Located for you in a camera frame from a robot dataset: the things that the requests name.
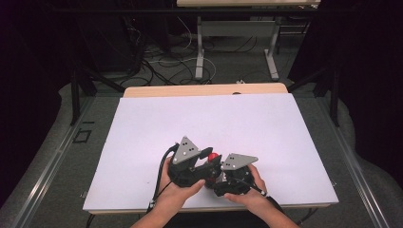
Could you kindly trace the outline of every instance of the person's right hand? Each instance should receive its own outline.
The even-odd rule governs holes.
[[[256,186],[264,192],[267,192],[266,184],[264,180],[260,177],[258,169],[255,167],[255,165],[249,164],[248,167],[252,173],[253,178],[255,179]],[[257,215],[258,217],[260,217],[263,212],[269,209],[275,209],[274,205],[269,200],[267,200],[266,197],[262,196],[260,192],[254,189],[251,189],[245,195],[234,195],[226,193],[224,197],[235,203],[243,204],[246,209]]]

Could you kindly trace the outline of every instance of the person's left hand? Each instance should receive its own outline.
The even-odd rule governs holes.
[[[198,193],[204,186],[205,180],[199,180],[191,187],[181,188],[171,182],[168,176],[168,166],[171,158],[167,158],[163,164],[159,193],[169,184],[158,196],[153,210],[159,211],[164,216],[172,218],[183,207],[187,199]]]

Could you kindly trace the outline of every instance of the black device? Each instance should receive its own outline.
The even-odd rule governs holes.
[[[180,187],[190,187],[199,180],[206,180],[205,186],[212,188],[218,197],[225,193],[246,194],[254,186],[248,164],[258,160],[256,157],[230,154],[225,161],[222,155],[213,153],[213,148],[200,150],[187,137],[174,151],[168,167],[169,178]],[[208,158],[199,166],[198,160]]]

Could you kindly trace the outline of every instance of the hand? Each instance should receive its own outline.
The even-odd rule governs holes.
[[[158,196],[153,210],[158,210],[160,213],[168,215],[172,218],[183,207],[187,199],[194,196],[202,189],[204,186],[204,180],[199,180],[190,187],[179,187],[175,183],[171,182],[171,179],[168,176],[168,165],[170,161],[171,158],[167,158],[163,164],[163,172],[159,189],[159,193],[161,194]]]
[[[264,192],[267,192],[266,184],[264,180],[260,177],[258,169],[255,167],[255,165],[249,164],[248,167],[255,180],[256,186]],[[269,200],[267,200],[267,198],[262,196],[260,192],[254,189],[251,189],[245,195],[234,195],[227,193],[224,195],[224,197],[233,202],[245,205],[246,209],[257,215],[258,217],[260,217],[260,214],[262,212],[267,211],[268,209],[275,208],[274,205],[270,203]]]

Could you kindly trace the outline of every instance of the desk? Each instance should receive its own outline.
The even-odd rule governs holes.
[[[163,153],[186,135],[199,148],[256,156],[269,194],[283,207],[338,203],[292,94],[283,84],[129,88],[86,197],[91,214],[143,213]],[[203,188],[183,211],[244,208]]]
[[[279,7],[318,5],[320,0],[178,0],[179,7]],[[202,78],[204,49],[203,36],[261,36],[270,37],[269,48],[264,50],[267,66],[272,80],[278,81],[278,72],[273,59],[276,46],[280,17],[276,21],[202,21],[198,17],[198,59],[196,63],[196,79]]]

